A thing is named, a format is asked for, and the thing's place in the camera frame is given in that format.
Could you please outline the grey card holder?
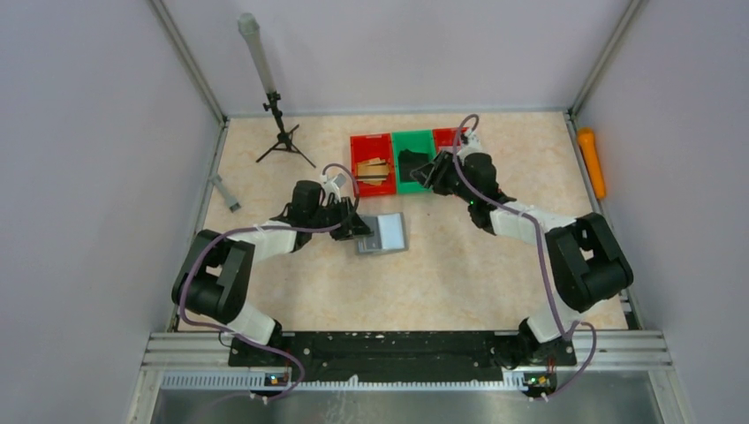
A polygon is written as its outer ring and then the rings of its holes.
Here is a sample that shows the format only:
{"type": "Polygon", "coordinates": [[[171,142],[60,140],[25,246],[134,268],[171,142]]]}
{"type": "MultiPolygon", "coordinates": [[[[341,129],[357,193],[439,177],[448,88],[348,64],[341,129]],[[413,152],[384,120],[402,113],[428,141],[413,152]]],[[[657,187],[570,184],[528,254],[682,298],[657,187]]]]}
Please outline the grey card holder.
{"type": "Polygon", "coordinates": [[[361,218],[372,234],[358,240],[357,254],[394,254],[408,250],[405,217],[402,212],[361,218]]]}

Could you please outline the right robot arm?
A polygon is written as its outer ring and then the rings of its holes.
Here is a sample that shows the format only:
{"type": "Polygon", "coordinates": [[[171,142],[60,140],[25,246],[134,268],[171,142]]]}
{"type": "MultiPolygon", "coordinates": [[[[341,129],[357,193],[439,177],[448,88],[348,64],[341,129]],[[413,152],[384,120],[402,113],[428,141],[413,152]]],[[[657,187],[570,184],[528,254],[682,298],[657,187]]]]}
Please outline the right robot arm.
{"type": "Polygon", "coordinates": [[[632,267],[602,215],[559,216],[517,201],[500,189],[485,153],[458,158],[442,151],[410,175],[435,194],[465,201],[479,229],[537,249],[548,304],[525,318],[498,353],[503,367],[545,360],[571,338],[585,312],[633,283],[632,267]]]}

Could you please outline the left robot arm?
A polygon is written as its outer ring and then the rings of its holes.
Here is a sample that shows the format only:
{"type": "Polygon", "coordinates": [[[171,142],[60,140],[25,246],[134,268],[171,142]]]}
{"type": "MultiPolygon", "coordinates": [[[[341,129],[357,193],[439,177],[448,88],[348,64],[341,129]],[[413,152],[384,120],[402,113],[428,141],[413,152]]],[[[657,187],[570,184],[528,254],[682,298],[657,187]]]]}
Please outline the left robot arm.
{"type": "Polygon", "coordinates": [[[260,227],[225,238],[216,231],[199,231],[172,287],[171,300],[222,324],[225,331],[267,345],[281,324],[247,300],[252,267],[297,252],[311,240],[310,229],[320,229],[335,241],[373,234],[351,198],[339,197],[318,182],[301,180],[282,213],[260,227]]]}

